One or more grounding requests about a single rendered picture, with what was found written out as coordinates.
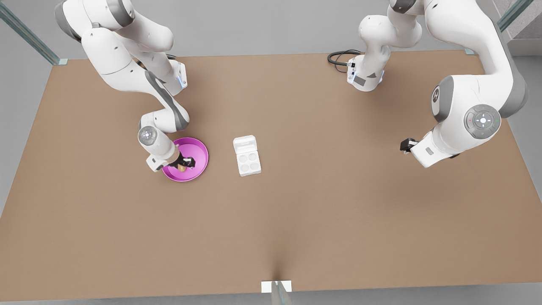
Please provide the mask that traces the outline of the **white egg box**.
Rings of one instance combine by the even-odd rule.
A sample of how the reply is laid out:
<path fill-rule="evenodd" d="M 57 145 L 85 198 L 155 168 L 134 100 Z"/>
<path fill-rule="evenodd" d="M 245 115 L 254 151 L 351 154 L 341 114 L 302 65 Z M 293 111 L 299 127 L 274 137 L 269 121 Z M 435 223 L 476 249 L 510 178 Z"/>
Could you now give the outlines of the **white egg box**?
<path fill-rule="evenodd" d="M 240 176 L 254 175 L 261 172 L 259 153 L 257 151 L 237 154 L 237 162 Z"/>

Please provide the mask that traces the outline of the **magenta round plate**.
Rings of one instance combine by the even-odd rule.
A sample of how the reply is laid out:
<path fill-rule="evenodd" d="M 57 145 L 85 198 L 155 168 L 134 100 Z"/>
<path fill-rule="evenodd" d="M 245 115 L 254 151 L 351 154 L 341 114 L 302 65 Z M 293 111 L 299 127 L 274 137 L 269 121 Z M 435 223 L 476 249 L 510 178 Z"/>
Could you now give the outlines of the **magenta round plate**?
<path fill-rule="evenodd" d="M 208 164 L 207 147 L 201 141 L 190 137 L 176 139 L 174 144 L 184 157 L 195 159 L 195 167 L 181 172 L 177 168 L 167 166 L 161 169 L 164 175 L 177 182 L 191 181 L 200 176 Z"/>

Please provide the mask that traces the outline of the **silver frame post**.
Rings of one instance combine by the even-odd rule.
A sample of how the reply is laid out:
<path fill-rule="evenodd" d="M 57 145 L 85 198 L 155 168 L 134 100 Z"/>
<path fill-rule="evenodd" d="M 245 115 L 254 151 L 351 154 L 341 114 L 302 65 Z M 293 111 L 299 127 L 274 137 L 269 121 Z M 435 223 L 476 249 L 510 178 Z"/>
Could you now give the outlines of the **silver frame post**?
<path fill-rule="evenodd" d="M 288 295 L 290 292 L 292 292 L 291 280 L 261 282 L 261 293 L 271 293 L 272 305 L 293 305 Z"/>
<path fill-rule="evenodd" d="M 38 36 L 29 29 L 6 5 L 0 2 L 0 19 L 4 21 L 27 44 L 37 51 L 51 65 L 59 66 L 68 63 L 67 58 L 59 58 Z"/>
<path fill-rule="evenodd" d="M 542 56 L 542 0 L 476 0 L 512 56 Z"/>

